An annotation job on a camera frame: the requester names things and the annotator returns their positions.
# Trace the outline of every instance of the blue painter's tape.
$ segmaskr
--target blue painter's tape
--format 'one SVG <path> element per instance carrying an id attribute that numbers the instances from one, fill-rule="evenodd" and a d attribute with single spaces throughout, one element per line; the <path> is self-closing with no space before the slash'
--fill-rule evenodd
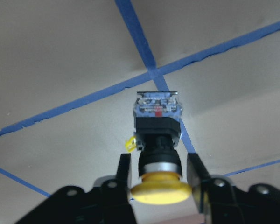
<path id="1" fill-rule="evenodd" d="M 44 195 L 46 197 L 50 197 L 50 194 L 48 192 L 46 192 L 46 191 L 44 191 L 42 189 L 39 189 L 38 187 L 32 185 L 31 183 L 28 183 L 28 182 L 22 180 L 21 178 L 19 178 L 19 177 L 13 175 L 13 174 L 7 172 L 6 170 L 3 170 L 3 169 L 0 168 L 0 173 L 5 175 L 5 176 L 7 176 L 7 177 L 9 177 L 10 179 L 12 179 L 14 181 L 17 181 L 18 183 L 24 185 L 25 187 L 28 187 L 31 190 L 34 190 L 37 193 L 40 193 L 41 195 Z"/>
<path id="2" fill-rule="evenodd" d="M 279 30 L 280 30 L 280 21 L 277 23 L 274 23 L 272 25 L 255 30 L 253 32 L 250 32 L 248 34 L 239 36 L 239 37 L 229 40 L 227 42 L 221 43 L 214 47 L 200 51 L 200 52 L 190 55 L 188 57 L 182 58 L 175 62 L 169 63 L 165 66 L 160 67 L 158 69 L 158 72 L 162 75 L 166 75 L 168 73 L 182 69 L 183 67 L 190 65 L 194 62 L 202 61 L 203 59 L 205 59 L 207 57 L 221 54 L 232 48 L 237 48 L 237 47 L 249 44 L 251 42 L 257 41 L 257 40 L 261 39 L 262 37 L 275 33 Z"/>
<path id="3" fill-rule="evenodd" d="M 90 104 L 90 103 L 95 102 L 97 100 L 106 98 L 110 95 L 119 93 L 126 88 L 132 88 L 134 86 L 137 86 L 139 84 L 145 83 L 145 82 L 150 81 L 150 80 L 151 80 L 151 74 L 144 73 L 142 75 L 139 75 L 139 76 L 136 76 L 134 78 L 128 79 L 128 80 L 126 80 L 122 83 L 110 86 L 106 89 L 97 91 L 97 92 L 92 93 L 88 96 L 85 96 L 85 97 L 79 98 L 77 100 L 74 100 L 72 102 L 66 103 L 62 106 L 59 106 L 59 107 L 53 108 L 51 110 L 48 110 L 46 112 L 37 114 L 37 115 L 35 115 L 31 118 L 20 121 L 16 124 L 4 127 L 0 131 L 0 136 L 2 136 L 4 134 L 7 134 L 7 133 L 16 132 L 18 130 L 21 130 L 22 128 L 32 126 L 37 122 L 41 122 L 42 120 L 50 119 L 52 117 L 55 117 L 55 116 L 58 116 L 60 114 L 66 113 L 70 110 L 79 108 L 79 107 L 84 106 L 86 104 Z"/>
<path id="4" fill-rule="evenodd" d="M 275 161 L 263 163 L 263 164 L 260 164 L 260 165 L 254 166 L 254 167 L 241 169 L 241 170 L 238 170 L 238 171 L 234 171 L 234 172 L 231 172 L 231 173 L 224 174 L 224 176 L 233 176 L 233 175 L 240 174 L 240 173 L 243 173 L 243 172 L 247 172 L 247 171 L 250 171 L 250 170 L 271 166 L 271 165 L 274 165 L 274 164 L 277 164 L 277 163 L 280 163 L 280 160 L 275 160 Z"/>
<path id="5" fill-rule="evenodd" d="M 166 83 L 166 80 L 164 79 L 163 76 L 156 76 L 154 79 L 154 83 L 157 86 L 159 91 L 169 91 L 168 85 Z M 182 132 L 182 141 L 183 144 L 185 145 L 188 153 L 195 153 L 195 149 L 192 145 L 191 139 L 189 137 L 189 134 L 187 132 L 187 129 L 181 119 L 181 132 Z"/>
<path id="6" fill-rule="evenodd" d="M 126 23 L 138 52 L 148 70 L 155 69 L 156 63 L 154 56 L 149 48 L 143 29 L 138 20 L 137 14 L 130 0 L 115 0 L 117 7 L 121 13 L 123 20 Z"/>

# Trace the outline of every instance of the screw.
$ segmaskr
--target screw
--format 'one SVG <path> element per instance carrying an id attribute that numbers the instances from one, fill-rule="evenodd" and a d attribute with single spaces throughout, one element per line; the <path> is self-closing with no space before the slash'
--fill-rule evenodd
<path id="1" fill-rule="evenodd" d="M 221 179 L 215 179 L 214 184 L 217 185 L 218 187 L 225 186 L 225 182 L 222 181 Z"/>
<path id="2" fill-rule="evenodd" d="M 114 182 L 114 181 L 110 181 L 110 182 L 107 184 L 107 186 L 108 186 L 109 188 L 115 188 L 115 187 L 117 187 L 117 183 Z"/>
<path id="3" fill-rule="evenodd" d="M 75 196 L 78 192 L 76 190 L 69 190 L 66 195 L 69 197 Z"/>
<path id="4" fill-rule="evenodd" d="M 258 186 L 256 190 L 263 195 L 267 195 L 270 192 L 265 186 Z"/>

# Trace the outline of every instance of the yellow button cap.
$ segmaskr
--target yellow button cap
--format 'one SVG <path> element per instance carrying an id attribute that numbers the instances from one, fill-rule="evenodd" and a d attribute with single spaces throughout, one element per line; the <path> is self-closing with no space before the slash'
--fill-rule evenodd
<path id="1" fill-rule="evenodd" d="M 173 204 L 186 200 L 192 188 L 173 172 L 153 172 L 142 176 L 142 183 L 131 189 L 133 198 L 146 204 Z"/>

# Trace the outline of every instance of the blue tape line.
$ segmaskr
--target blue tape line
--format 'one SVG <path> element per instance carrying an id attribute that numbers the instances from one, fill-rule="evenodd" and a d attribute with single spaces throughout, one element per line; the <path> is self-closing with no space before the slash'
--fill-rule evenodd
<path id="1" fill-rule="evenodd" d="M 156 63 L 154 56 L 149 48 L 146 37 L 144 36 L 143 29 L 138 20 L 137 14 L 133 8 L 130 0 L 115 0 L 117 7 L 121 13 L 123 20 L 126 23 L 138 52 L 148 70 L 155 69 Z"/>
<path id="2" fill-rule="evenodd" d="M 231 173 L 224 174 L 224 176 L 232 176 L 232 175 L 240 174 L 240 173 L 247 172 L 247 171 L 250 171 L 250 170 L 271 166 L 271 165 L 274 165 L 274 164 L 277 164 L 277 163 L 280 163 L 280 160 L 275 160 L 275 161 L 263 163 L 263 164 L 260 164 L 260 165 L 254 166 L 254 167 L 241 169 L 241 170 L 238 170 L 238 171 L 234 171 L 234 172 L 231 172 Z"/>
<path id="3" fill-rule="evenodd" d="M 42 189 L 39 189 L 38 187 L 32 185 L 31 183 L 28 183 L 28 182 L 22 180 L 21 178 L 19 178 L 19 177 L 13 175 L 13 174 L 7 172 L 6 170 L 3 170 L 3 169 L 0 168 L 0 173 L 5 175 L 5 176 L 7 176 L 7 177 L 9 177 L 9 178 L 11 178 L 11 179 L 13 179 L 14 181 L 17 181 L 18 183 L 24 185 L 25 187 L 28 187 L 31 190 L 36 191 L 37 193 L 40 193 L 40 194 L 42 194 L 42 195 L 44 195 L 46 197 L 50 197 L 50 194 L 48 192 L 46 192 L 46 191 L 44 191 Z"/>
<path id="4" fill-rule="evenodd" d="M 166 75 L 168 73 L 182 69 L 183 67 L 190 65 L 194 62 L 202 61 L 203 59 L 205 59 L 207 57 L 221 54 L 232 48 L 237 48 L 237 47 L 249 44 L 251 42 L 257 41 L 257 40 L 261 39 L 262 37 L 265 37 L 267 35 L 277 32 L 277 31 L 280 31 L 280 21 L 277 23 L 271 24 L 269 26 L 260 28 L 258 30 L 252 31 L 252 32 L 242 35 L 240 37 L 234 38 L 227 42 L 221 43 L 214 47 L 200 51 L 200 52 L 190 55 L 188 57 L 182 58 L 175 62 L 164 65 L 158 69 L 158 72 L 162 75 Z"/>
<path id="5" fill-rule="evenodd" d="M 70 110 L 79 108 L 81 106 L 84 106 L 86 104 L 90 104 L 92 102 L 98 101 L 100 99 L 106 98 L 110 95 L 119 93 L 123 91 L 126 88 L 132 88 L 134 86 L 137 86 L 139 84 L 145 83 L 147 81 L 150 81 L 153 77 L 151 77 L 151 74 L 144 73 L 142 75 L 136 76 L 134 78 L 128 79 L 122 83 L 110 86 L 106 89 L 97 91 L 95 93 L 92 93 L 88 96 L 79 98 L 77 100 L 74 100 L 72 102 L 66 103 L 62 106 L 53 108 L 51 110 L 48 110 L 46 112 L 37 114 L 31 118 L 28 118 L 26 120 L 20 121 L 16 124 L 9 125 L 7 127 L 4 127 L 0 131 L 0 136 L 7 134 L 7 133 L 12 133 L 16 132 L 18 130 L 21 130 L 24 127 L 29 127 L 34 125 L 37 122 L 41 122 L 42 120 L 45 119 L 50 119 L 52 117 L 58 116 L 60 114 L 66 113 Z"/>
<path id="6" fill-rule="evenodd" d="M 154 79 L 154 83 L 158 88 L 158 91 L 169 91 L 169 87 L 166 83 L 166 80 L 164 79 L 164 76 L 157 76 Z M 195 149 L 192 145 L 191 139 L 189 137 L 189 134 L 187 132 L 187 129 L 181 119 L 181 132 L 182 132 L 182 141 L 185 145 L 185 148 L 187 149 L 188 153 L 195 153 Z"/>

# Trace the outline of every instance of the red component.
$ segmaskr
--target red component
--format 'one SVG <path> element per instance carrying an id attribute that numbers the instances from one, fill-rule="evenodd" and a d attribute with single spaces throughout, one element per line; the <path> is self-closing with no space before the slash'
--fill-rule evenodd
<path id="1" fill-rule="evenodd" d="M 161 106 L 156 106 L 155 107 L 155 111 L 154 111 L 154 114 L 156 117 L 161 117 L 162 116 L 162 107 Z"/>

